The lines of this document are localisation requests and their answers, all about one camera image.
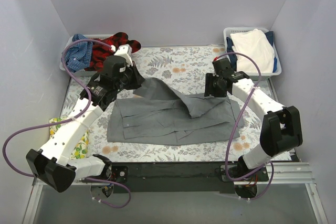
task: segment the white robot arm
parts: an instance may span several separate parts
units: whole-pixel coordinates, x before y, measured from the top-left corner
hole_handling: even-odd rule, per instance
[[[66,190],[75,179],[110,179],[112,162],[108,158],[94,154],[88,158],[70,160],[70,155],[85,131],[117,98],[117,94],[124,89],[137,89],[144,81],[131,61],[131,50],[129,45],[119,47],[113,57],[104,61],[102,72],[91,78],[87,88],[92,99],[87,111],[75,118],[89,102],[88,94],[83,90],[68,116],[72,121],[64,124],[38,151],[31,149],[26,155],[34,176],[56,191]]]
[[[235,72],[228,58],[213,61],[215,73],[206,74],[205,96],[225,97],[227,92],[246,101],[254,83],[244,72]],[[248,106],[262,121],[260,143],[238,159],[236,177],[267,164],[273,157],[302,144],[299,111],[274,101],[260,89],[250,97]]]

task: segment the white wall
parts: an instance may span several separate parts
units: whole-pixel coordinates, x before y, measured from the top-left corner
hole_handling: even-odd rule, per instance
[[[336,223],[336,0],[286,0],[272,29],[283,73],[281,103],[301,115],[303,145],[329,223]]]
[[[1,146],[14,131],[59,116],[69,78],[58,62],[68,37],[50,0],[1,0]],[[43,129],[14,138],[10,160],[29,172],[27,151],[47,137]],[[33,180],[12,171],[2,155],[0,174],[0,222],[21,223]]]
[[[127,32],[146,46],[223,43],[229,26],[270,28],[285,0],[52,0],[68,32]]]

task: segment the navy cloth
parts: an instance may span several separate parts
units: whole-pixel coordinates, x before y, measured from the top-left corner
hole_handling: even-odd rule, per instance
[[[75,34],[72,41],[87,39],[82,34]],[[87,68],[90,66],[92,56],[92,42],[80,42],[72,46],[65,55],[65,63],[70,72]]]
[[[265,36],[266,36],[268,42],[271,44],[271,46],[273,46],[274,32],[273,31],[268,31],[267,33],[265,33]],[[226,37],[226,42],[227,42],[226,52],[234,52],[232,50],[233,41],[231,40],[231,38]],[[231,62],[231,66],[232,66],[233,70],[237,71],[237,56],[235,54],[228,55],[228,56],[230,58],[230,62]],[[273,72],[277,71],[277,63],[278,63],[278,59],[276,57],[274,57]]]

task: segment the folded gray garment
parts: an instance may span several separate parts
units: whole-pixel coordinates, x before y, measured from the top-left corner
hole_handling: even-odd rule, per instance
[[[114,103],[108,142],[183,145],[229,139],[239,114],[237,102],[203,94],[183,95],[156,78],[146,79],[142,87],[134,93],[146,98]]]

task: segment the laundry basket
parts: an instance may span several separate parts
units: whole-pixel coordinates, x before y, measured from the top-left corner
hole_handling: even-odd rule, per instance
[[[225,50],[227,49],[227,42],[226,42],[226,38],[230,37],[230,34],[235,34],[235,33],[245,33],[247,31],[252,31],[254,29],[259,29],[261,31],[263,31],[264,33],[268,32],[267,29],[265,28],[260,28],[260,27],[228,27],[225,28],[223,33],[224,33],[224,45],[225,45]],[[279,74],[281,74],[281,65],[280,65],[280,60],[277,54],[277,50],[275,49],[275,43],[273,42],[273,49],[274,49],[274,54],[275,57],[277,58],[278,62],[277,62],[277,70],[274,73],[261,73],[262,76],[262,80],[267,80],[268,78],[272,77],[272,76],[278,76]],[[258,73],[246,73],[250,76],[250,78],[252,80],[258,80]]]
[[[106,38],[113,36],[113,34],[99,34],[99,35],[90,34],[90,35],[84,35],[84,36],[87,37],[88,39],[106,39]],[[67,47],[72,42],[72,38],[73,36],[70,37],[65,47]],[[60,62],[59,68],[65,71],[62,62]],[[97,72],[96,71],[85,71],[84,69],[81,69],[73,73],[73,75],[74,76],[93,76],[95,73]]]

